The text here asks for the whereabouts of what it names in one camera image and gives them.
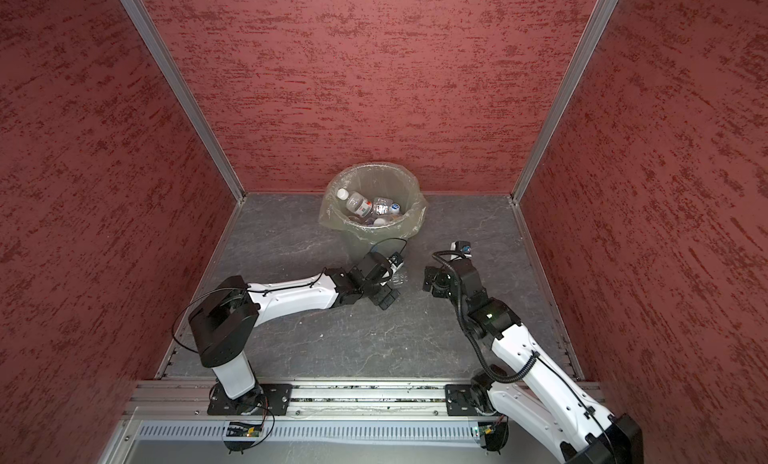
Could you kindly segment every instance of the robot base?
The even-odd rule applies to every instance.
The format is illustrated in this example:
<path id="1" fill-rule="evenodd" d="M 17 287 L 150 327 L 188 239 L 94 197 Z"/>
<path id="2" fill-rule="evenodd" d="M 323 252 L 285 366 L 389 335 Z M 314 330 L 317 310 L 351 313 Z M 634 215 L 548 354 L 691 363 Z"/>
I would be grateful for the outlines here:
<path id="1" fill-rule="evenodd" d="M 221 382 L 210 391 L 208 416 L 257 416 L 265 407 L 274 416 L 284 416 L 290 403 L 291 384 L 257 384 L 237 399 L 230 399 Z"/>

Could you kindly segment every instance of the vent grille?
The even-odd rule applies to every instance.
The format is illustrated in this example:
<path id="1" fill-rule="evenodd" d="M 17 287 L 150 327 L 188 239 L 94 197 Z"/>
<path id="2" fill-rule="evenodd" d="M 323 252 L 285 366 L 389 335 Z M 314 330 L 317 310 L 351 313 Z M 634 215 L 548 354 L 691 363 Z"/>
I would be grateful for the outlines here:
<path id="1" fill-rule="evenodd" d="M 226 421 L 144 421 L 138 440 L 221 441 L 251 440 L 225 438 Z M 476 422 L 405 422 L 405 421 L 306 421 L 278 420 L 271 441 L 325 442 L 430 442 L 441 445 L 475 446 L 472 427 Z"/>
<path id="2" fill-rule="evenodd" d="M 155 441 L 220 441 L 226 422 L 144 421 L 137 439 Z"/>

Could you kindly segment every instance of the plastic bottle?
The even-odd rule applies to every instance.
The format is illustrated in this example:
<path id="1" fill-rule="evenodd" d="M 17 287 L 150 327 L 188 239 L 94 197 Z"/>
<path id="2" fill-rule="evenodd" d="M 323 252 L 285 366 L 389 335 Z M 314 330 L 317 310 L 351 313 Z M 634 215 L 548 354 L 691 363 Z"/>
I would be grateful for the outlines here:
<path id="1" fill-rule="evenodd" d="M 362 218 L 367 217 L 373 211 L 373 204 L 358 192 L 352 192 L 344 188 L 336 191 L 336 196 L 346 200 L 346 208 Z"/>
<path id="2" fill-rule="evenodd" d="M 405 267 L 400 267 L 400 269 L 397 272 L 395 272 L 395 275 L 392 276 L 392 278 L 389 280 L 388 284 L 393 289 L 398 289 L 406 285 L 407 281 L 408 281 L 408 272 L 406 271 Z"/>
<path id="3" fill-rule="evenodd" d="M 390 207 L 394 204 L 392 199 L 386 197 L 377 197 L 373 200 L 373 212 L 383 216 L 389 213 Z"/>
<path id="4" fill-rule="evenodd" d="M 395 220 L 393 216 L 384 214 L 383 216 L 378 216 L 376 220 L 373 221 L 373 226 L 374 227 L 385 226 L 393 220 Z"/>

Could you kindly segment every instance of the white bottle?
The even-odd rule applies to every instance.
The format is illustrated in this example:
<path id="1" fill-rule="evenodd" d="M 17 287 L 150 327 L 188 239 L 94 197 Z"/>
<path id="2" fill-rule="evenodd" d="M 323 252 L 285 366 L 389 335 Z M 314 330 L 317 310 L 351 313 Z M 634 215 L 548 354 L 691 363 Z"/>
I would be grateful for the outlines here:
<path id="1" fill-rule="evenodd" d="M 388 214 L 384 214 L 383 216 L 377 217 L 376 220 L 373 221 L 373 226 L 374 227 L 385 226 L 388 223 L 392 222 L 393 220 L 395 219 L 392 216 Z"/>
<path id="2" fill-rule="evenodd" d="M 346 208 L 355 215 L 362 218 L 368 216 L 373 211 L 373 204 L 358 192 L 352 192 L 344 188 L 336 191 L 336 196 L 341 200 L 346 200 Z"/>

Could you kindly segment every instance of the robotic arm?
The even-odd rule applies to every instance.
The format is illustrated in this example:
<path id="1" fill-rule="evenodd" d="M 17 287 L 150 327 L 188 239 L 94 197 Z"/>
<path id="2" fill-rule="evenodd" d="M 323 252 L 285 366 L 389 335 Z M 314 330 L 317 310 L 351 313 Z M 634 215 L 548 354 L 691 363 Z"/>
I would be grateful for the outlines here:
<path id="1" fill-rule="evenodd" d="M 615 417 L 584 392 L 547 356 L 517 314 L 488 296 L 470 250 L 469 242 L 457 241 L 451 250 L 434 253 L 441 267 L 426 267 L 423 289 L 451 301 L 483 367 L 484 373 L 472 379 L 467 392 L 471 406 L 481 416 L 506 415 L 560 462 L 642 464 L 637 423 L 627 415 Z M 349 271 L 324 269 L 306 279 L 269 284 L 246 284 L 240 276 L 226 279 L 189 315 L 200 360 L 218 379 L 211 390 L 209 414 L 241 416 L 266 408 L 266 396 L 244 352 L 254 327 L 304 310 L 354 304 L 362 297 L 386 309 L 399 296 L 388 283 L 402 264 L 400 253 L 384 257 L 372 249 Z M 489 366 L 480 345 L 515 373 L 509 376 Z M 521 381 L 532 394 L 518 386 Z M 499 438 L 498 433 L 488 440 L 482 437 L 488 450 L 500 450 L 505 441 L 506 435 Z"/>
<path id="2" fill-rule="evenodd" d="M 469 242 L 455 242 L 451 249 L 432 255 L 442 267 L 426 267 L 423 289 L 453 303 L 458 323 L 482 364 L 485 373 L 473 378 L 469 392 L 475 409 L 483 415 L 508 416 L 560 462 L 642 463 L 637 423 L 626 414 L 616 418 L 591 398 L 536 344 L 517 314 L 488 297 L 472 265 Z M 489 366 L 478 342 L 517 373 L 507 376 Z M 518 387 L 515 382 L 520 381 L 538 399 Z"/>
<path id="3" fill-rule="evenodd" d="M 387 258 L 369 252 L 349 272 L 324 269 L 306 279 L 271 284 L 229 277 L 218 286 L 220 292 L 214 291 L 189 315 L 200 361 L 214 371 L 216 386 L 232 400 L 232 409 L 253 405 L 261 389 L 244 348 L 254 327 L 303 310 L 354 304 L 361 297 L 386 309 L 399 296 L 388 282 L 402 263 L 400 253 Z"/>

